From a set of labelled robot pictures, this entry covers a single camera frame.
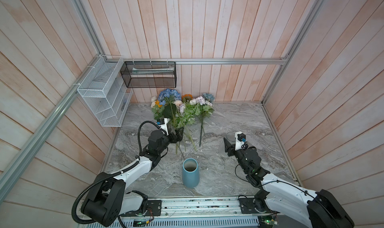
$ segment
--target wood panel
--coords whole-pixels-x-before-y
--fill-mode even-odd
[[[82,1],[98,38],[111,54],[132,58],[270,58],[285,56],[315,0]],[[132,26],[134,32],[127,34]],[[218,101],[261,101],[277,71],[275,65],[180,68],[177,88],[182,94],[210,92]],[[136,101],[149,102],[161,90],[135,88]]]
[[[384,223],[384,0],[327,0],[266,103],[305,187]]]
[[[96,48],[71,0],[0,0],[0,16],[3,172],[86,69]],[[74,225],[72,202],[98,174],[112,135],[76,99],[0,205],[2,224]]]

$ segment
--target black mesh basket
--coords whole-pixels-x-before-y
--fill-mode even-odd
[[[120,73],[127,88],[175,88],[175,62],[124,62]]]

